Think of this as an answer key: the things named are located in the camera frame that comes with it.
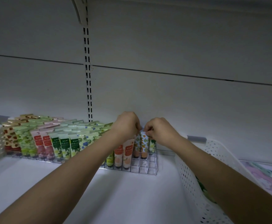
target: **white wall panel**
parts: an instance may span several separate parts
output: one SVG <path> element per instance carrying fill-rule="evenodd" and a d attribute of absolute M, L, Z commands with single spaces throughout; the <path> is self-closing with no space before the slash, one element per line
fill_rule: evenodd
<path fill-rule="evenodd" d="M 216 139 L 237 158 L 272 163 L 272 86 L 93 67 L 93 118 L 134 111 L 182 135 Z"/>
<path fill-rule="evenodd" d="M 272 15 L 88 0 L 93 65 L 272 84 Z"/>
<path fill-rule="evenodd" d="M 0 55 L 83 63 L 71 0 L 0 0 Z"/>
<path fill-rule="evenodd" d="M 88 119 L 85 67 L 0 57 L 0 115 Z"/>

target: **hand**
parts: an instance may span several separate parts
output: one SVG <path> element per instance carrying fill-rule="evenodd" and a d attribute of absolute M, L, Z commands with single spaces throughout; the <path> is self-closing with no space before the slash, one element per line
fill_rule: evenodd
<path fill-rule="evenodd" d="M 151 119 L 144 127 L 146 135 L 170 148 L 173 140 L 181 137 L 165 118 Z"/>
<path fill-rule="evenodd" d="M 133 138 L 141 129 L 140 121 L 134 112 L 123 112 L 111 127 L 111 130 L 116 132 L 123 142 Z"/>

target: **forearm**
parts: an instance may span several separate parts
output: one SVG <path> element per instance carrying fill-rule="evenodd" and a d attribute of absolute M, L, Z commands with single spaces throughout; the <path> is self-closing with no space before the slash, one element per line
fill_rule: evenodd
<path fill-rule="evenodd" d="M 263 189 L 183 137 L 171 149 L 235 224 L 272 223 L 272 196 Z"/>
<path fill-rule="evenodd" d="M 121 139 L 110 130 L 59 166 L 0 214 L 0 223 L 63 223 Z"/>

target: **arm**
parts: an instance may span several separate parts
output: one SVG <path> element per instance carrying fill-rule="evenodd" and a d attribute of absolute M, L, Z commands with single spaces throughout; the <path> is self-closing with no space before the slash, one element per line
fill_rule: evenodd
<path fill-rule="evenodd" d="M 111 130 L 60 165 L 0 214 L 0 224 L 63 223 L 106 157 L 141 129 L 133 112 L 124 112 Z"/>
<path fill-rule="evenodd" d="M 272 223 L 270 194 L 180 136 L 164 118 L 152 119 L 144 131 L 189 166 L 235 224 Z"/>

